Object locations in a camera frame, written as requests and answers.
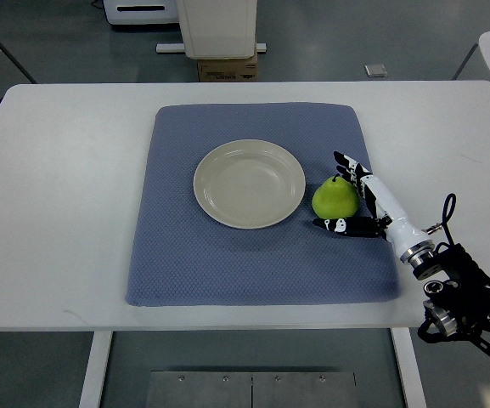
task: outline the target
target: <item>green pear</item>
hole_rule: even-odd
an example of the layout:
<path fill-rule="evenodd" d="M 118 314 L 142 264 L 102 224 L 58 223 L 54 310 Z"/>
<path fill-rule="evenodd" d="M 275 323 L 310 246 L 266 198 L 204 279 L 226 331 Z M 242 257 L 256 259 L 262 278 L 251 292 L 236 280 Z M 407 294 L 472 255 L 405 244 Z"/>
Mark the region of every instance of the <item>green pear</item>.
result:
<path fill-rule="evenodd" d="M 358 210 L 360 198 L 343 177 L 328 178 L 313 195 L 313 210 L 320 218 L 347 218 Z"/>

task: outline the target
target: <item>floor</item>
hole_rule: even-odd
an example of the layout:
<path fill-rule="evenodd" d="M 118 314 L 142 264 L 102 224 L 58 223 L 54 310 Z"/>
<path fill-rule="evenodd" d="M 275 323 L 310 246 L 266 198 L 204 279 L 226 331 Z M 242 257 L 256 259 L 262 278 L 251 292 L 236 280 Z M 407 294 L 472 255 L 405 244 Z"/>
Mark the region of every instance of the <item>floor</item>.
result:
<path fill-rule="evenodd" d="M 155 53 L 157 43 L 181 41 L 177 25 L 111 26 L 94 7 L 100 4 L 0 0 L 0 41 L 40 83 L 197 81 L 193 60 Z M 259 80 L 449 80 L 484 31 L 490 2 L 482 0 L 260 1 L 256 32 L 268 52 L 259 57 Z M 363 66 L 376 63 L 386 66 L 387 78 L 367 78 Z M 460 79 L 490 79 L 479 54 Z M 0 96 L 18 83 L 28 81 L 0 50 Z M 488 357 L 467 343 L 428 345 L 412 332 L 429 407 L 490 407 Z M 92 333 L 0 333 L 0 406 L 77 407 L 91 339 Z M 138 389 L 156 366 L 249 366 L 258 350 L 267 360 L 253 360 L 255 366 L 337 366 L 341 345 L 357 339 L 393 366 L 381 330 L 117 333 L 102 406 L 144 406 Z M 279 354 L 270 360 L 273 343 Z M 373 398 L 361 406 L 402 406 L 394 397 L 399 391 L 396 385 L 374 398 L 373 382 L 364 392 Z"/>

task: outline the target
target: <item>ceramic plate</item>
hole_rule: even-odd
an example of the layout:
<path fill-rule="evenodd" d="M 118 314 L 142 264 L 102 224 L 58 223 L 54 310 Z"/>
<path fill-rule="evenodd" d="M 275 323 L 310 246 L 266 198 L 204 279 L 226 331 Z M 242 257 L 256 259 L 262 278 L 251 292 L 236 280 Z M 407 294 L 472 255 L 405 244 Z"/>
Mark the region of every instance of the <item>ceramic plate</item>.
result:
<path fill-rule="evenodd" d="M 216 221 L 251 230 L 276 224 L 296 210 L 305 193 L 305 175 L 282 147 L 235 140 L 203 158 L 195 170 L 194 193 Z"/>

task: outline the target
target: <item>cardboard box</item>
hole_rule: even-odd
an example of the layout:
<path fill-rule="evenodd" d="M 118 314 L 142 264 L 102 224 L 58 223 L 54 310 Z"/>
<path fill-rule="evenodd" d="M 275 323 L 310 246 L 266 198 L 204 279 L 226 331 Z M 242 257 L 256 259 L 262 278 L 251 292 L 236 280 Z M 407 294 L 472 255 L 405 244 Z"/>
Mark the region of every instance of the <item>cardboard box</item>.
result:
<path fill-rule="evenodd" d="M 248 59 L 198 59 L 200 82 L 257 82 L 258 54 Z"/>

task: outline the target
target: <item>blue placemat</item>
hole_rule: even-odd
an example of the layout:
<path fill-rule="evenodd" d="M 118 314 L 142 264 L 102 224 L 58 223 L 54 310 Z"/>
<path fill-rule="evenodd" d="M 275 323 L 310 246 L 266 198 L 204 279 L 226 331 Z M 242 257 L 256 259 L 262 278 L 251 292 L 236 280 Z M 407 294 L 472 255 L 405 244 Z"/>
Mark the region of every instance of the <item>blue placemat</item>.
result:
<path fill-rule="evenodd" d="M 301 205 L 265 229 L 233 229 L 194 198 L 194 171 L 219 145 L 263 139 L 300 162 Z M 354 110 L 290 103 L 161 109 L 144 178 L 126 300 L 137 306 L 380 302 L 399 293 L 391 245 L 312 224 L 314 191 L 336 173 L 333 150 L 370 167 Z M 365 206 L 358 215 L 369 215 Z"/>

